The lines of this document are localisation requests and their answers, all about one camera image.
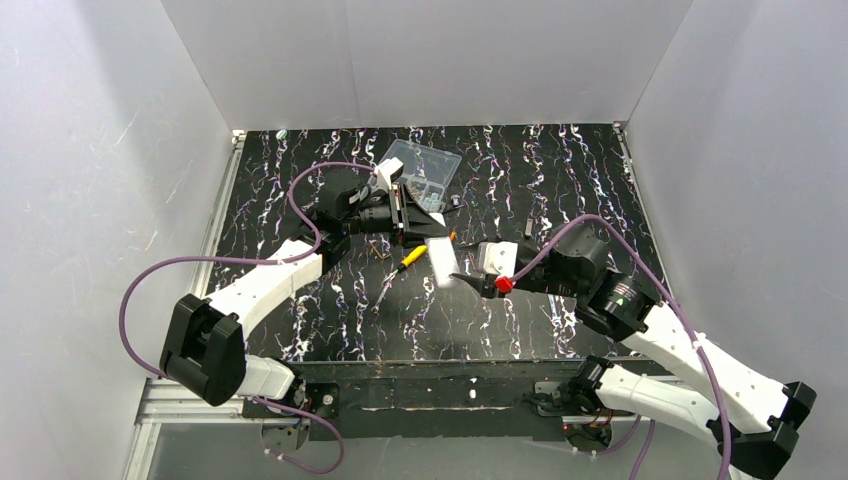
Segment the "white remote control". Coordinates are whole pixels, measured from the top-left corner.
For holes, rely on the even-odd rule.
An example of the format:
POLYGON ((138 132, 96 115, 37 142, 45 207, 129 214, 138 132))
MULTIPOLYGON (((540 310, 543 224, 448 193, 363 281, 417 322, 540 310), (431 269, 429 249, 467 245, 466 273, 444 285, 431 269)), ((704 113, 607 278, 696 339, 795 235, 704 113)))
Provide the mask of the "white remote control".
POLYGON ((427 238, 425 246, 436 286, 440 289, 455 288, 458 281, 453 274, 459 272, 459 265, 450 237, 427 238))

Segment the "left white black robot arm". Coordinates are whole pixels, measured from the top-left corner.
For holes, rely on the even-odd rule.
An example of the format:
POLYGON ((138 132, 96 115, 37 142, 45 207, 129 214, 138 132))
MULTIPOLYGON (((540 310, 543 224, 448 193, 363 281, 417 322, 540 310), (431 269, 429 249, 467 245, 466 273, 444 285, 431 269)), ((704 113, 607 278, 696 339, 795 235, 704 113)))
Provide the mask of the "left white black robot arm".
POLYGON ((295 191, 309 173, 291 182, 295 226, 269 258, 246 260, 247 274, 206 297, 187 294, 174 307, 160 373, 211 406, 236 396, 281 400, 289 394, 297 381, 293 370, 282 360, 248 354, 247 341, 285 300, 331 272, 353 236, 386 234, 405 248, 450 239, 443 215, 427 211, 400 183, 400 161, 376 167, 324 162, 314 168, 326 177, 319 198, 302 210, 295 191))

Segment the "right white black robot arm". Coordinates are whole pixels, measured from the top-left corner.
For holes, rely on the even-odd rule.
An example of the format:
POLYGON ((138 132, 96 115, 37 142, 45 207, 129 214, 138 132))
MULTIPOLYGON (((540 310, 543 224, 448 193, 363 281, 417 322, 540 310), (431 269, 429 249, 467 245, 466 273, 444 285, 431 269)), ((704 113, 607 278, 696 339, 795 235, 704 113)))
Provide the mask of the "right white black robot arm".
POLYGON ((528 395, 543 416, 602 409, 647 417, 714 446, 732 471, 773 479, 789 461, 816 392, 766 377, 689 332, 657 287, 611 268, 608 244, 587 224, 560 229, 544 247, 481 241, 472 274, 452 250, 433 263, 442 287, 467 284, 484 298, 515 290, 574 301, 575 317, 598 334, 657 362, 668 384, 590 356, 556 387, 528 395))

